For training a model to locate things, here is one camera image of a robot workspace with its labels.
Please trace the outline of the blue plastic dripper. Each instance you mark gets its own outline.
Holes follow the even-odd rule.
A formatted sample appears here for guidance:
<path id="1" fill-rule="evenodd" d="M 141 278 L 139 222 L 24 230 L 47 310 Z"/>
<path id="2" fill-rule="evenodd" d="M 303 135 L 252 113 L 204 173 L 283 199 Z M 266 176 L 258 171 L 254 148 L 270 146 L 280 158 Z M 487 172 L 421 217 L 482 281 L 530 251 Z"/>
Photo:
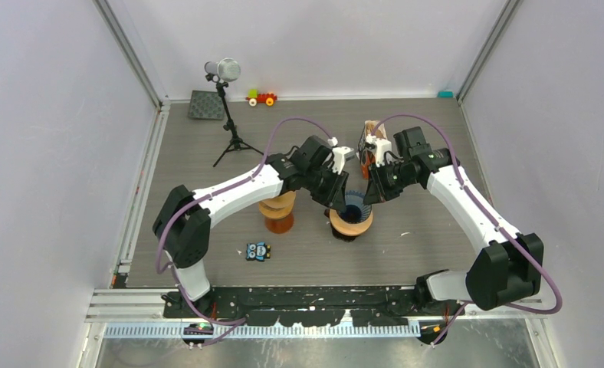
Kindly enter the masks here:
<path id="1" fill-rule="evenodd" d="M 346 192 L 344 211 L 339 212 L 339 217 L 350 224 L 365 222 L 372 213 L 372 206 L 364 203 L 365 195 L 361 192 L 350 190 Z"/>

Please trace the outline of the wooden ring stand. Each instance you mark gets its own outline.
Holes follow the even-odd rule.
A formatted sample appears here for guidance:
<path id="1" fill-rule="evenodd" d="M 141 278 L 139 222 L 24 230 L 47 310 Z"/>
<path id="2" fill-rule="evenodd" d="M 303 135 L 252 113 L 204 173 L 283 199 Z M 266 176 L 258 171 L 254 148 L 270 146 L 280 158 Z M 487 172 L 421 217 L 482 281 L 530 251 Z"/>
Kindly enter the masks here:
<path id="1" fill-rule="evenodd" d="M 332 228 L 347 237 L 361 236 L 370 228 L 374 219 L 373 213 L 370 212 L 362 222 L 349 223 L 343 220 L 335 209 L 330 209 L 328 216 Z"/>

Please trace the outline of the orange coffee filter box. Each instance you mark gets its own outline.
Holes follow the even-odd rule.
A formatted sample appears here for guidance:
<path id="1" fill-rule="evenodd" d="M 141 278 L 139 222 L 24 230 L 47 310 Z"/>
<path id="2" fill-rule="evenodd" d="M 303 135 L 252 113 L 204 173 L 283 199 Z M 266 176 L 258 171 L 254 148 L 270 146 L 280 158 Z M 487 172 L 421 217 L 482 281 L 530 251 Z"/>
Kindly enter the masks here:
<path id="1" fill-rule="evenodd" d="M 385 126 L 377 126 L 378 124 L 378 120 L 366 120 L 364 122 L 363 130 L 358 142 L 359 164 L 362 177 L 365 180 L 369 178 L 369 165 L 375 162 L 374 155 L 366 147 L 366 138 L 371 134 L 371 132 L 374 132 L 374 135 L 377 138 L 387 138 Z"/>

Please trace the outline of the amber glass carafe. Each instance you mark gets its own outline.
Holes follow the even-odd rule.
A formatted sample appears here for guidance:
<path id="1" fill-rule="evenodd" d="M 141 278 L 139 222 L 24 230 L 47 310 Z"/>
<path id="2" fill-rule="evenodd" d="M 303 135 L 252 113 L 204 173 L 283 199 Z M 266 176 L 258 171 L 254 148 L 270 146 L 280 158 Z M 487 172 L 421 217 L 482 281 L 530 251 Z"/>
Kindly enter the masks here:
<path id="1" fill-rule="evenodd" d="M 283 218 L 265 218 L 264 225 L 269 232 L 284 234 L 291 230 L 294 225 L 294 215 L 289 214 Z"/>

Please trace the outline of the brown paper coffee filter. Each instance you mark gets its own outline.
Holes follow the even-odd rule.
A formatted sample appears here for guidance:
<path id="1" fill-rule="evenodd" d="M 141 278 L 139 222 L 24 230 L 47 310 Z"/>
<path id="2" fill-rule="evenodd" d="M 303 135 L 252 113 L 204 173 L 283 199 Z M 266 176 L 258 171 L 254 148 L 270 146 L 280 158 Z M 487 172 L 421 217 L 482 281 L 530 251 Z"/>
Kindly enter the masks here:
<path id="1" fill-rule="evenodd" d="M 270 199 L 264 199 L 261 204 L 272 209 L 283 209 L 294 204 L 296 192 L 286 192 Z"/>

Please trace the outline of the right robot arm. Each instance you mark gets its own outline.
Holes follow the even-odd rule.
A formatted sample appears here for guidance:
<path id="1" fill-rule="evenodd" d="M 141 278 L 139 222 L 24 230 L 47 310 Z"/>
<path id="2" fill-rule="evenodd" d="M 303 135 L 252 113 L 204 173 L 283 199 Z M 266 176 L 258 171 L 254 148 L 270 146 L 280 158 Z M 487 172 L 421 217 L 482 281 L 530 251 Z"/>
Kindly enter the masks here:
<path id="1" fill-rule="evenodd" d="M 367 205 L 398 198 L 420 185 L 452 215 L 478 253 L 468 271 L 435 271 L 416 280 L 415 306 L 435 314 L 445 301 L 469 301 L 483 311 L 531 297 L 540 291 L 543 242 L 506 222 L 471 184 L 447 148 L 432 149 L 420 127 L 389 141 L 366 135 L 371 155 Z"/>

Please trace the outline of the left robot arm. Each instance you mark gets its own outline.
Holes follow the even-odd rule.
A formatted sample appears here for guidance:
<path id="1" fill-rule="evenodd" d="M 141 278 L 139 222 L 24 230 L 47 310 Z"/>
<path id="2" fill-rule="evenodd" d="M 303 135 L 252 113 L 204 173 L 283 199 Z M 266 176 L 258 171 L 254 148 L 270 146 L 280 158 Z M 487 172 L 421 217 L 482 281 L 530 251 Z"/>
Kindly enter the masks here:
<path id="1" fill-rule="evenodd" d="M 316 203 L 336 211 L 346 208 L 344 166 L 354 150 L 310 136 L 291 153 L 267 156 L 255 168 L 204 189 L 172 189 L 153 223 L 160 255 L 172 262 L 184 297 L 182 306 L 193 317 L 204 317 L 212 307 L 210 282 L 203 258 L 211 230 L 242 209 L 266 199 L 306 189 Z"/>

